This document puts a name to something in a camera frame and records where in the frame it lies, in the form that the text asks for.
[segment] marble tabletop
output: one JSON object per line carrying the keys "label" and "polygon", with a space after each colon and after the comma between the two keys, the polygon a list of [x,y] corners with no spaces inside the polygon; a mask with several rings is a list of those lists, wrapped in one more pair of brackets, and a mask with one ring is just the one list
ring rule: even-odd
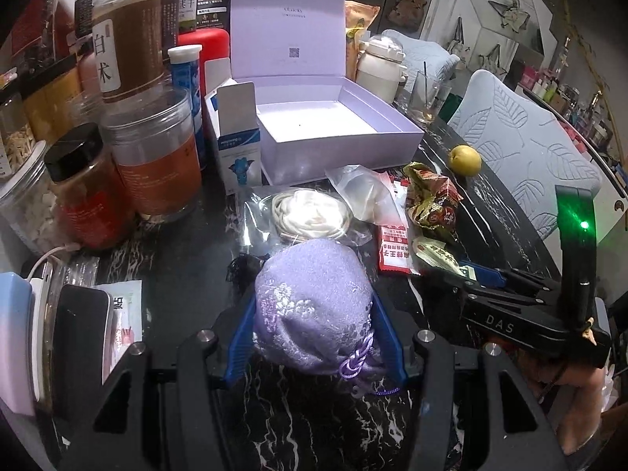
{"label": "marble tabletop", "polygon": [[[414,159],[451,176],[448,151],[463,142],[444,122],[435,122]],[[473,179],[451,177],[464,197],[457,220],[459,259],[560,277],[532,224],[486,165]],[[213,165],[203,173],[196,204],[191,214],[175,223],[142,224],[132,239],[100,260],[98,283],[142,280],[143,340],[158,369],[172,369],[177,346],[211,327],[240,296],[226,280],[227,266],[239,252],[235,201],[233,196],[225,198]],[[421,291],[420,279],[411,285],[404,276],[377,274],[375,240],[360,249],[360,258],[378,294],[388,296],[425,327],[413,293]],[[438,319],[437,326],[455,336],[457,330],[451,328],[457,315],[447,309],[443,317],[437,300],[423,297],[429,321]],[[175,401],[173,389],[166,389],[165,396],[166,402]],[[354,399],[337,377],[303,376],[259,357],[251,359],[246,377],[221,395],[236,468],[247,470],[393,469],[416,405],[407,391]],[[453,425],[450,447],[453,465],[461,448]]]}

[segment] metal screw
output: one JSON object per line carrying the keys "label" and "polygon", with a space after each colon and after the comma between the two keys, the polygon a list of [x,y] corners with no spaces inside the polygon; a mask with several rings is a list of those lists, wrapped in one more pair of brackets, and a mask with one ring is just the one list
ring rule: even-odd
{"label": "metal screw", "polygon": [[146,351],[146,344],[143,341],[136,341],[135,343],[131,343],[129,347],[129,352],[134,356],[139,356],[144,354]]}
{"label": "metal screw", "polygon": [[202,329],[197,333],[197,338],[204,343],[209,343],[216,338],[216,335],[211,329]]}
{"label": "metal screw", "polygon": [[502,353],[502,348],[497,343],[487,343],[484,346],[484,352],[489,356],[499,356]]}
{"label": "metal screw", "polygon": [[428,329],[422,329],[416,334],[416,338],[418,338],[420,341],[424,343],[429,343],[431,341],[434,341],[434,338],[436,338],[436,335]]}

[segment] black phone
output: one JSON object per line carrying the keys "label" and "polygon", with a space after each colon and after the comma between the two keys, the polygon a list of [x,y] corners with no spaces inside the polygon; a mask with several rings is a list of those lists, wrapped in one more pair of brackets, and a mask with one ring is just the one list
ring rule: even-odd
{"label": "black phone", "polygon": [[64,285],[52,339],[52,410],[59,434],[71,442],[95,409],[111,368],[113,299],[98,289]]}

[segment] quilted chair cover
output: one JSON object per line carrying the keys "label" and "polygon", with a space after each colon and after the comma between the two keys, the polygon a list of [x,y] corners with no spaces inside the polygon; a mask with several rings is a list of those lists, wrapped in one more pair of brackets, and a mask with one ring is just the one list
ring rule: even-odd
{"label": "quilted chair cover", "polygon": [[460,61],[460,58],[450,55],[445,48],[440,47],[435,42],[411,39],[397,30],[384,30],[382,35],[398,40],[403,46],[403,52],[406,54],[403,64],[407,65],[410,91],[416,79],[417,71],[423,72],[423,62],[427,67],[428,78],[436,81],[447,81],[451,78],[453,70]]}
{"label": "quilted chair cover", "polygon": [[588,163],[556,117],[488,71],[476,71],[449,125],[476,149],[545,239],[557,226],[554,186],[600,190]]}

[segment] yellow container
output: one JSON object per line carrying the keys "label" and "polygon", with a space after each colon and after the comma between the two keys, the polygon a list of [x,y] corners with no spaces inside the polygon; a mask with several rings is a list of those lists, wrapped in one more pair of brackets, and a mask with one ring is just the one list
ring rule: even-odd
{"label": "yellow container", "polygon": [[72,128],[68,105],[81,92],[76,56],[22,80],[20,92],[35,139],[56,142]]}

